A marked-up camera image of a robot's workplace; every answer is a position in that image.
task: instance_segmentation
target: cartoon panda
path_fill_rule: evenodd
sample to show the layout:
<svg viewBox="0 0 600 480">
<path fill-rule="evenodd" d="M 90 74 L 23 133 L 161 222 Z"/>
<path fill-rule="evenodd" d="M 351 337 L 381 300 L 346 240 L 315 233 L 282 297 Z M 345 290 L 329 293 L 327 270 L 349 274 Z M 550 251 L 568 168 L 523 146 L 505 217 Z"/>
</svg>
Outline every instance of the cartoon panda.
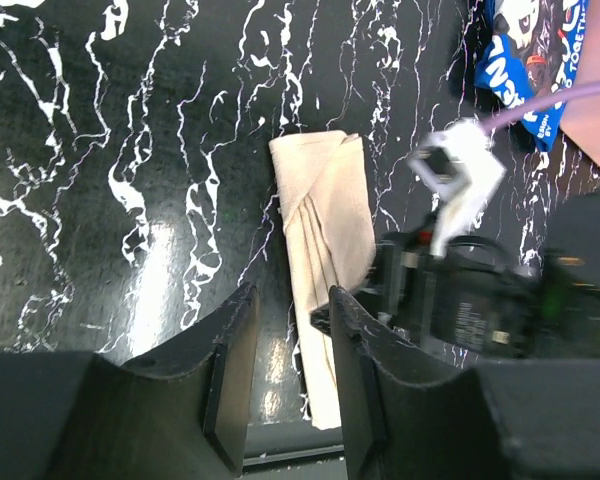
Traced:
<svg viewBox="0 0 600 480">
<path fill-rule="evenodd" d="M 540 0 L 495 0 L 494 30 L 509 36 L 517 50 L 528 48 L 540 19 Z"/>
<path fill-rule="evenodd" d="M 551 22 L 547 0 L 495 0 L 495 34 L 506 35 L 514 57 L 527 72 L 529 85 L 536 95 L 551 93 L 551 58 L 545 24 Z"/>
</svg>

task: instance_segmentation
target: folded towel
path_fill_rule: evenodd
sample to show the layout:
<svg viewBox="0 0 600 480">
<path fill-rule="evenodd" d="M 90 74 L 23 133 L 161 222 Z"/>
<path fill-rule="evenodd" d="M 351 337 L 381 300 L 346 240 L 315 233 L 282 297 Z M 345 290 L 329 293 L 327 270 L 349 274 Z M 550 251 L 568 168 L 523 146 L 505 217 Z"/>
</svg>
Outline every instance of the folded towel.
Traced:
<svg viewBox="0 0 600 480">
<path fill-rule="evenodd" d="M 280 195 L 302 366 L 313 426 L 340 426 L 331 339 L 310 313 L 329 288 L 366 276 L 375 238 L 362 139 L 341 131 L 296 134 L 269 143 Z"/>
</svg>

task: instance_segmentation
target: black marble surface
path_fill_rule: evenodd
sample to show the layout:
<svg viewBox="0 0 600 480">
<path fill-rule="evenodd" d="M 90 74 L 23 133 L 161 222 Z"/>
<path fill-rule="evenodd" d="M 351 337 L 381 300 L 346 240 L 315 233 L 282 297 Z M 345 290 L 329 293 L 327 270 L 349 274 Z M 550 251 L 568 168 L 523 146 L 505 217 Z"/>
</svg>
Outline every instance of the black marble surface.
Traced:
<svg viewBox="0 0 600 480">
<path fill-rule="evenodd" d="M 360 133 L 377 234 L 416 226 L 435 199 L 406 154 L 497 109 L 472 86 L 480 8 L 0 0 L 0 349 L 122 362 L 252 281 L 264 315 L 252 422 L 301 420 L 267 142 Z M 495 143 L 508 173 L 475 227 L 537 265 L 547 216 L 599 188 L 600 171 L 564 138 L 548 155 L 518 127 Z"/>
</svg>

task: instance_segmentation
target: white marble veining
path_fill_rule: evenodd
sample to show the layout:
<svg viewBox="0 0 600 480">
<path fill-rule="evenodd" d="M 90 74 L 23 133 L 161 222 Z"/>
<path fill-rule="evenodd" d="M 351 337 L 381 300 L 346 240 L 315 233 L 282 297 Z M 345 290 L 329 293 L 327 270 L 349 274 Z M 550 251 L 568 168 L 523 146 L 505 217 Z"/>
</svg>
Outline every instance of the white marble veining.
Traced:
<svg viewBox="0 0 600 480">
<path fill-rule="evenodd" d="M 329 40 L 335 48 L 326 66 L 323 53 L 326 46 L 317 42 L 318 38 L 326 41 L 325 31 L 334 21 L 328 2 L 250 0 L 236 8 L 241 17 L 239 29 L 234 26 L 235 41 L 222 43 L 223 32 L 218 32 L 217 42 L 209 42 L 218 51 L 210 52 L 203 61 L 187 65 L 189 72 L 195 72 L 193 80 L 187 80 L 186 93 L 177 90 L 178 98 L 166 107 L 155 102 L 156 79 L 165 74 L 161 70 L 165 62 L 184 49 L 185 43 L 196 45 L 190 41 L 202 40 L 201 35 L 206 35 L 201 33 L 205 22 L 217 16 L 214 3 L 164 0 L 160 11 L 155 12 L 157 16 L 143 24 L 147 37 L 142 41 L 153 42 L 151 55 L 142 59 L 146 60 L 142 70 L 129 80 L 118 78 L 121 69 L 112 64 L 111 50 L 107 48 L 132 44 L 129 36 L 134 22 L 140 21 L 140 10 L 146 13 L 149 9 L 145 12 L 143 4 L 137 1 L 111 0 L 99 14 L 101 22 L 94 23 L 93 28 L 89 27 L 90 33 L 79 39 L 80 54 L 86 54 L 88 59 L 88 64 L 83 65 L 88 72 L 84 81 L 91 82 L 88 115 L 95 119 L 91 127 L 85 128 L 83 117 L 87 112 L 84 104 L 77 106 L 76 87 L 71 85 L 67 74 L 75 54 L 70 47 L 76 39 L 71 38 L 72 32 L 57 30 L 45 20 L 42 12 L 50 3 L 49 0 L 47 3 L 0 0 L 0 54 L 10 63 L 8 72 L 0 68 L 0 86 L 9 75 L 9 88 L 17 81 L 20 92 L 34 100 L 40 115 L 36 127 L 45 132 L 42 144 L 44 152 L 49 153 L 45 165 L 34 166 L 27 158 L 16 158 L 8 145 L 0 147 L 0 164 L 4 163 L 13 177 L 12 190 L 0 191 L 0 219 L 8 215 L 25 218 L 38 235 L 31 241 L 39 244 L 52 265 L 52 278 L 21 306 L 16 323 L 23 335 L 14 345 L 20 350 L 54 349 L 47 333 L 74 301 L 75 282 L 57 254 L 65 225 L 60 205 L 79 181 L 82 169 L 92 161 L 105 162 L 108 192 L 132 224 L 119 245 L 119 255 L 138 275 L 130 282 L 122 302 L 135 312 L 134 318 L 144 332 L 140 337 L 123 338 L 126 334 L 119 334 L 109 326 L 106 344 L 100 351 L 110 352 L 124 344 L 137 354 L 153 345 L 154 330 L 160 328 L 160 322 L 153 325 L 147 312 L 159 316 L 156 313 L 159 309 L 147 298 L 159 303 L 166 295 L 164 283 L 171 281 L 171 274 L 165 262 L 169 261 L 168 248 L 176 235 L 151 217 L 148 192 L 138 180 L 143 169 L 159 162 L 162 155 L 155 145 L 156 122 L 152 120 L 158 115 L 156 112 L 170 109 L 172 123 L 167 128 L 168 135 L 188 175 L 186 193 L 179 193 L 176 200 L 186 217 L 191 242 L 188 264 L 178 278 L 178 288 L 182 291 L 179 327 L 184 329 L 200 318 L 202 294 L 215 288 L 226 268 L 226 254 L 219 248 L 223 235 L 219 221 L 223 205 L 219 199 L 227 185 L 218 172 L 225 156 L 230 155 L 227 152 L 249 144 L 249 139 L 263 132 L 275 137 L 288 132 L 343 128 L 345 120 L 351 122 L 352 116 L 357 117 L 351 124 L 366 139 L 373 219 L 377 231 L 384 232 L 404 228 L 408 212 L 412 211 L 404 197 L 422 193 L 421 183 L 410 173 L 405 174 L 404 168 L 404 159 L 419 138 L 479 110 L 475 88 L 466 81 L 477 60 L 474 46 L 468 44 L 467 38 L 473 29 L 485 28 L 480 17 L 482 0 L 468 8 L 466 15 L 456 15 L 453 26 L 458 28 L 457 45 L 445 46 L 442 51 L 449 55 L 448 62 L 443 69 L 436 64 L 435 71 L 431 70 L 431 51 L 437 32 L 443 28 L 441 18 L 448 14 L 442 0 L 343 1 L 347 8 L 337 14 L 347 32 Z M 44 68 L 47 68 L 44 76 L 31 72 L 31 66 L 4 34 L 21 23 L 20 13 L 16 14 L 11 7 L 28 7 L 35 17 L 38 32 L 29 42 L 31 48 L 38 49 L 36 52 L 44 52 Z M 229 70 L 221 70 L 216 57 L 222 57 Z M 328 70 L 331 64 L 338 78 L 316 80 L 320 71 Z M 459 95 L 453 97 L 446 90 L 459 66 L 463 66 L 462 73 L 467 75 L 462 76 Z M 218 84 L 216 79 L 220 76 L 230 77 L 232 83 Z M 107 95 L 117 81 L 135 83 L 124 108 L 112 111 L 106 107 L 111 100 Z M 445 93 L 444 100 L 437 98 L 440 92 Z M 203 108 L 204 114 L 191 116 L 188 112 L 194 108 Z M 318 113 L 321 120 L 316 124 Z M 220 124 L 227 121 L 229 127 L 221 128 Z M 190 132 L 196 128 L 206 130 L 194 138 Z M 122 140 L 115 140 L 116 135 Z M 513 212 L 519 224 L 515 239 L 519 261 L 538 262 L 547 216 L 560 199 L 581 193 L 580 186 L 575 184 L 576 176 L 583 175 L 583 168 L 591 167 L 582 167 L 581 154 L 568 150 L 565 142 L 558 152 L 561 156 L 558 155 L 557 165 L 555 157 L 550 161 L 547 154 L 522 156 L 511 135 L 508 140 L 504 136 L 499 138 L 498 148 L 500 155 L 512 159 L 503 187 L 511 194 L 498 197 L 489 210 L 492 218 L 481 215 L 474 226 L 479 229 L 489 222 L 496 224 L 494 233 L 502 239 L 504 218 Z M 112 150 L 115 150 L 113 156 L 99 155 Z M 70 155 L 76 160 L 70 162 Z M 591 168 L 584 174 L 594 187 L 600 187 L 597 170 Z M 35 207 L 34 197 L 38 202 Z M 435 207 L 438 200 L 434 197 L 427 201 L 427 207 Z M 240 284 L 256 268 L 270 263 L 273 239 L 281 233 L 278 208 L 279 198 L 272 183 L 261 201 L 259 224 L 245 247 L 248 253 L 244 266 L 230 282 Z M 0 268 L 7 260 L 0 253 Z M 29 321 L 40 314 L 47 319 L 47 326 L 42 332 L 32 332 Z M 458 355 L 458 362 L 464 362 L 466 352 L 459 351 Z"/>
</svg>

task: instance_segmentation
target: black mechanical part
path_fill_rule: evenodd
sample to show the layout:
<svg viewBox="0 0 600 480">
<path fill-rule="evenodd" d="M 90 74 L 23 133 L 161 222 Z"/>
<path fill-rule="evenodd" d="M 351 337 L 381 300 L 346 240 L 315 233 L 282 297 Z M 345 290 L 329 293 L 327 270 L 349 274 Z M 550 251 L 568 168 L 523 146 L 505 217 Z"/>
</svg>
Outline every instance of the black mechanical part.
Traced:
<svg viewBox="0 0 600 480">
<path fill-rule="evenodd" d="M 391 323 L 401 315 L 405 305 L 417 300 L 416 271 L 420 255 L 429 249 L 436 220 L 437 212 L 432 212 L 416 230 L 389 232 L 378 243 L 365 283 L 355 293 L 356 299 L 375 318 Z M 328 305 L 311 314 L 311 324 L 331 335 Z"/>
<path fill-rule="evenodd" d="M 600 360 L 459 371 L 330 297 L 349 479 L 600 479 Z"/>
<path fill-rule="evenodd" d="M 600 358 L 600 191 L 557 209 L 543 256 L 536 355 Z"/>
<path fill-rule="evenodd" d="M 122 366 L 0 353 L 0 479 L 201 479 L 242 472 L 255 287 Z"/>
<path fill-rule="evenodd" d="M 453 250 L 444 260 L 430 259 L 430 263 L 423 268 L 428 280 L 423 282 L 423 298 L 431 299 L 430 308 L 413 311 L 403 328 L 416 330 L 427 325 L 423 333 L 487 356 L 525 355 L 529 306 L 520 303 L 512 282 L 507 281 L 513 274 L 504 275 L 497 267 L 469 260 Z"/>
</svg>

